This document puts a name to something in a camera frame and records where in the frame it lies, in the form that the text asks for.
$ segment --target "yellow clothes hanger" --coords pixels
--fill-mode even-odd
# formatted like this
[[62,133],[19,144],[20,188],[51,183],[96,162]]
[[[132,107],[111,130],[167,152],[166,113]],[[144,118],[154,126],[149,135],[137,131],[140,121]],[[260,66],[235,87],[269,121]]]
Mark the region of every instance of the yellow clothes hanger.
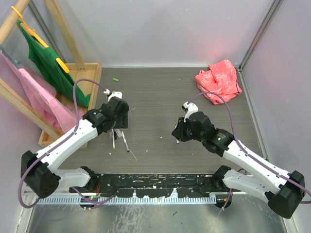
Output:
[[[37,35],[37,33],[35,33],[35,30],[31,29],[30,27],[28,27],[27,23],[24,21],[23,16],[21,15],[21,13],[13,6],[11,6],[11,8],[18,14],[19,19],[21,21],[21,26],[24,27],[24,29],[28,32],[29,35],[31,35],[32,37],[34,37],[38,43],[44,47],[44,48],[48,48],[49,46],[40,38],[40,36]],[[60,67],[66,72],[69,73],[69,69],[68,67],[65,65],[65,63],[58,57],[56,58],[57,63],[60,65]]]

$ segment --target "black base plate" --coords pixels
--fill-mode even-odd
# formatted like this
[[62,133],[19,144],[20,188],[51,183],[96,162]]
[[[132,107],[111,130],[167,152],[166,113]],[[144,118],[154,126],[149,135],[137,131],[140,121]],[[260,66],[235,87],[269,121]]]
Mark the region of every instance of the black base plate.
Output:
[[[178,197],[209,197],[210,192],[228,192],[228,188],[216,188],[208,174],[96,174],[96,185],[100,185],[101,197],[117,195],[132,197],[134,190],[138,198],[169,197],[176,188]],[[97,187],[87,190],[77,187],[82,193],[97,192]]]

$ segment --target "green garment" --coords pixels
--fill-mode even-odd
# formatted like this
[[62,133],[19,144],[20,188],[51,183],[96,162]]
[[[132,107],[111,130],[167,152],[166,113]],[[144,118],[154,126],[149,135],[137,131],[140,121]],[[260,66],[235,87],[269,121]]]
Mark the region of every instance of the green garment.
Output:
[[[74,80],[70,74],[67,74],[57,63],[56,52],[48,47],[44,48],[38,41],[28,34],[21,26],[21,21],[17,22],[17,26],[23,33],[29,46],[29,59],[35,63],[40,70],[44,79],[51,84],[55,89],[66,96],[68,99],[73,100],[72,90]],[[79,106],[88,107],[91,94],[84,96],[81,89],[77,86],[76,97]]]

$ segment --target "red patterned cloth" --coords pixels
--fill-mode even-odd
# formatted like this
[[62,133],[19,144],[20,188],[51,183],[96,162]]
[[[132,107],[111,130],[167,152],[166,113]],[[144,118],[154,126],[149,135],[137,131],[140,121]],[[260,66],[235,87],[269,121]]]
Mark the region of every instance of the red patterned cloth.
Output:
[[[198,88],[204,91],[211,91],[219,94],[226,102],[239,95],[242,90],[238,85],[238,77],[234,66],[229,60],[209,66],[208,71],[201,70],[195,76]],[[204,94],[213,104],[220,104],[223,101],[216,95]]]

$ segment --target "gray table surface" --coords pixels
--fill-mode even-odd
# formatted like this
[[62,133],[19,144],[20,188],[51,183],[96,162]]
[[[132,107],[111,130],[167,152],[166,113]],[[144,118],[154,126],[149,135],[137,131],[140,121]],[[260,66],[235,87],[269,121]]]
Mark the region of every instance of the gray table surface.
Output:
[[[86,149],[77,150],[61,168],[88,166],[102,173],[213,173],[221,165],[238,168],[208,152],[197,141],[176,144],[171,136],[178,118],[185,114],[181,105],[200,93],[194,78],[201,69],[206,70],[199,67],[104,68],[101,84],[111,91],[122,91],[130,106],[129,128],[124,133],[137,161],[126,152],[121,139],[116,140],[114,150],[108,134],[103,133],[91,140]],[[96,107],[106,101],[99,91]],[[224,105],[213,105],[204,96],[194,103],[209,116],[215,127],[231,132]],[[229,106],[239,139],[261,154],[244,92],[232,99]]]

